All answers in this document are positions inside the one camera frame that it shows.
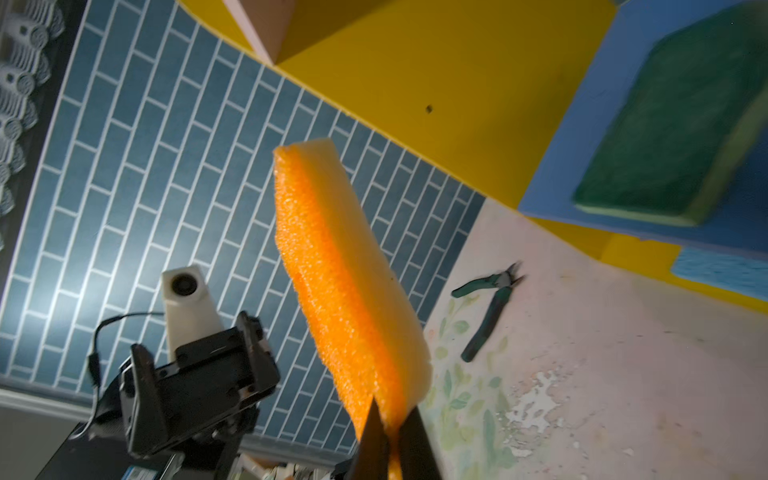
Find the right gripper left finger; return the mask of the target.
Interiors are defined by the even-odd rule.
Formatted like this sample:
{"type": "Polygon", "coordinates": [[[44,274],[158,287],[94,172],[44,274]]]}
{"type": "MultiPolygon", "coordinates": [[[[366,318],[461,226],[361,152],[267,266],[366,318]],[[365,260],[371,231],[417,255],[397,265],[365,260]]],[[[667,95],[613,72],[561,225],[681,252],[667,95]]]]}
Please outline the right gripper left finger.
{"type": "Polygon", "coordinates": [[[389,440],[376,400],[372,401],[357,453],[341,463],[346,480],[386,480],[389,469],[389,440]]]}

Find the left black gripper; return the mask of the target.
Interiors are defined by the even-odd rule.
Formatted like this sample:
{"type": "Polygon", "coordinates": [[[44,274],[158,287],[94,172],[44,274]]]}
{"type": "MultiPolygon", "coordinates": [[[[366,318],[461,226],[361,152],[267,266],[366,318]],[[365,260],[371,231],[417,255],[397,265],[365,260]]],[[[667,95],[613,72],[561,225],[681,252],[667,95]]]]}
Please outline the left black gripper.
{"type": "Polygon", "coordinates": [[[175,349],[158,366],[134,344],[110,382],[96,351],[89,419],[39,473],[41,479],[226,479],[260,402],[281,376],[260,320],[242,311],[233,327],[175,349]]]}

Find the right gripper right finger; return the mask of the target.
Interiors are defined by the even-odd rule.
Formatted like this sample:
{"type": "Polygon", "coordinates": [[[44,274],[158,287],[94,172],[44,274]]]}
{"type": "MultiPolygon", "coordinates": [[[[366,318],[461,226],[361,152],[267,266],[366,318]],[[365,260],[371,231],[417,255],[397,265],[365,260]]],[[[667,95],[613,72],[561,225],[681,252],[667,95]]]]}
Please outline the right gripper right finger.
{"type": "Polygon", "coordinates": [[[403,480],[441,480],[418,407],[414,407],[400,427],[398,454],[403,480]]]}

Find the pale yellow sponge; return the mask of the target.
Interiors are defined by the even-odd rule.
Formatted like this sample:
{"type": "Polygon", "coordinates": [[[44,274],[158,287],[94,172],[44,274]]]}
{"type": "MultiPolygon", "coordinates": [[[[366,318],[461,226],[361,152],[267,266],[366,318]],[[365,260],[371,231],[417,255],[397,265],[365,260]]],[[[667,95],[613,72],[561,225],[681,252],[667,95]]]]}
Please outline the pale yellow sponge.
{"type": "Polygon", "coordinates": [[[334,143],[276,148],[274,195],[276,245],[355,434],[376,405],[398,448],[400,428],[429,391],[430,353],[334,143]]]}

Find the dark green scrub sponge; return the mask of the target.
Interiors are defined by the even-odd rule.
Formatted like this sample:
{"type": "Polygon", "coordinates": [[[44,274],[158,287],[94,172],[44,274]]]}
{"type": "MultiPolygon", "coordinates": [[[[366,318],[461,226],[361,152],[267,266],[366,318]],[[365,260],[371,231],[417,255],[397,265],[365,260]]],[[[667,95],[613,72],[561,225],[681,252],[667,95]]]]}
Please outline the dark green scrub sponge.
{"type": "Polygon", "coordinates": [[[693,227],[767,123],[767,4],[745,1],[647,55],[572,202],[586,213],[693,227]]]}

